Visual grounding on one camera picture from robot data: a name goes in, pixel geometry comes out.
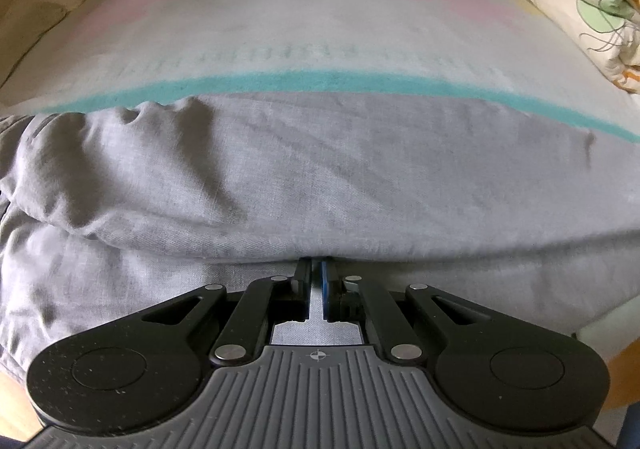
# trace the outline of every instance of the metal rivet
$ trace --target metal rivet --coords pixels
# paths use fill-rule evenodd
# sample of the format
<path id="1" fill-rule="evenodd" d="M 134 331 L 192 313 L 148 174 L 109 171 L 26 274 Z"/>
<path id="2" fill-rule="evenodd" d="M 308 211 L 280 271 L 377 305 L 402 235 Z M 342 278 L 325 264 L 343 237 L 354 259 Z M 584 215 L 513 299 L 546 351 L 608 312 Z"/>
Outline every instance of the metal rivet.
<path id="1" fill-rule="evenodd" d="M 216 348 L 214 355 L 221 361 L 236 361 L 246 355 L 246 350 L 239 344 L 223 344 Z"/>
<path id="2" fill-rule="evenodd" d="M 422 355 L 422 350 L 415 344 L 397 344 L 391 348 L 391 354 L 401 361 L 411 361 Z"/>

